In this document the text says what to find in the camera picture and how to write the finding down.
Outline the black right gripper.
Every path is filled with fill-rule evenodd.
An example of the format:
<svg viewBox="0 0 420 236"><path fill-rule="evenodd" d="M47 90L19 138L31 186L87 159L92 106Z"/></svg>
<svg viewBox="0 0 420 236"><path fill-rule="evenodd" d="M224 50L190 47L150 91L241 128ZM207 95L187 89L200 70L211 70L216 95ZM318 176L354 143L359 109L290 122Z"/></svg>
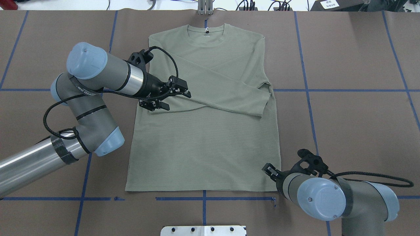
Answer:
<svg viewBox="0 0 420 236"><path fill-rule="evenodd" d="M296 173L291 171L281 172L276 169L271 163L266 163L262 167L262 171L276 182L277 192L284 197L289 197L290 182L296 177Z"/></svg>

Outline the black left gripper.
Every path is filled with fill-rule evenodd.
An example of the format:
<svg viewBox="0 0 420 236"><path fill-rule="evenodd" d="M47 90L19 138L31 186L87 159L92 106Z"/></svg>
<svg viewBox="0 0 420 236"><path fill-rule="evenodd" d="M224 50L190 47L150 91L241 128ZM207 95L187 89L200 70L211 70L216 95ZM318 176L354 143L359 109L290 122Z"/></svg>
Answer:
<svg viewBox="0 0 420 236"><path fill-rule="evenodd" d="M169 111L169 104L162 102L162 100L168 96L176 95L183 95L187 98L192 97L186 81L176 76L170 76L165 84L157 77L145 73L143 84L139 90L140 99L138 105L149 111L155 111L156 109Z"/></svg>

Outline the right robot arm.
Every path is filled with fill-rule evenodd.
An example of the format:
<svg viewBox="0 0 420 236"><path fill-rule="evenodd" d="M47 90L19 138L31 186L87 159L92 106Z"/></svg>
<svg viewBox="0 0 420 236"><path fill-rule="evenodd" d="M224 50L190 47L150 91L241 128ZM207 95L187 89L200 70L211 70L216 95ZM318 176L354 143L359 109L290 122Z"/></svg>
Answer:
<svg viewBox="0 0 420 236"><path fill-rule="evenodd" d="M279 194L321 221L341 219L342 236L384 236L385 223L400 211L392 189L369 181L335 180L303 171L279 171L266 163L262 171L276 184Z"/></svg>

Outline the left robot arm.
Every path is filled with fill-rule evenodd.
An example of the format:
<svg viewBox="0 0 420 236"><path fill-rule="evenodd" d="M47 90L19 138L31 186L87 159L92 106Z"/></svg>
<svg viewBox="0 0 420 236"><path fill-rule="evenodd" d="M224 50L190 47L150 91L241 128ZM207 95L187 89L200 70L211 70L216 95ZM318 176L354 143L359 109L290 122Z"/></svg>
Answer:
<svg viewBox="0 0 420 236"><path fill-rule="evenodd" d="M128 60L111 55L87 42L77 43L68 55L67 71L51 85L56 103L43 116L43 125L50 135L17 154L1 160L1 199L56 170L95 153L104 156L120 148L125 139L101 97L112 93L138 100L149 111L170 110L163 100L183 95L191 98L187 82L176 74L163 82L148 73L146 64L158 49L174 63L173 57L158 46L134 52ZM53 131L48 126L48 114L60 104L72 111L78 125Z"/></svg>

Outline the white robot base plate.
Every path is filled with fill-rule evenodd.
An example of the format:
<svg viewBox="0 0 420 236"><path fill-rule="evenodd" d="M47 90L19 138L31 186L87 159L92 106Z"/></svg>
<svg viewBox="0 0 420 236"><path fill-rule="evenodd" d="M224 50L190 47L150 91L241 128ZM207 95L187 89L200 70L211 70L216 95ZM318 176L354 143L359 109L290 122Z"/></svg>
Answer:
<svg viewBox="0 0 420 236"><path fill-rule="evenodd" d="M246 226L166 226L161 236L246 236Z"/></svg>

